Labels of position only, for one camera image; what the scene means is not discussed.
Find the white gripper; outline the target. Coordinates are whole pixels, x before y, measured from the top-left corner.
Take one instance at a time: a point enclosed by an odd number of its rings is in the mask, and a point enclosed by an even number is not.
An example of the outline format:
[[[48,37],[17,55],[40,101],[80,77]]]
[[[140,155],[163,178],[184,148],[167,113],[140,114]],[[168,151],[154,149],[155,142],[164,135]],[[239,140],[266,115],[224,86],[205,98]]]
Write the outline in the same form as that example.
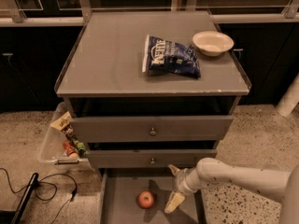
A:
[[[169,164],[168,168],[174,176],[174,185],[164,211],[170,214],[185,201],[185,196],[200,189],[200,178],[195,168],[179,169],[173,164]]]

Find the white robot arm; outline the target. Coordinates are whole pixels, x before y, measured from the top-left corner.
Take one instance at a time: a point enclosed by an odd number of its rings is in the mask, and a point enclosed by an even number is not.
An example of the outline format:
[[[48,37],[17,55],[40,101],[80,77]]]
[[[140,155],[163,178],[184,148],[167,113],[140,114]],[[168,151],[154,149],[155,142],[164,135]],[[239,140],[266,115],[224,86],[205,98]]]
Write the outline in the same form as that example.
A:
[[[174,212],[188,195],[219,184],[233,184],[281,204],[278,224],[299,224],[299,165],[290,172],[228,165],[214,158],[203,158],[193,168],[168,165],[174,186],[165,205]]]

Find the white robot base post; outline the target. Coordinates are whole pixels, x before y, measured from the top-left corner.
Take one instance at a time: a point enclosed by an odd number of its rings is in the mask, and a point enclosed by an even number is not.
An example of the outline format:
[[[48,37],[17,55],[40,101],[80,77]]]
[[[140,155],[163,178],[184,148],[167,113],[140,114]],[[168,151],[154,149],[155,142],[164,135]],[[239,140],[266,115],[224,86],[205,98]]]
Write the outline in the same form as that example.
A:
[[[287,117],[291,114],[294,108],[299,103],[299,74],[293,80],[290,87],[287,89],[285,94],[282,96],[278,105],[276,106],[277,112],[283,116]]]

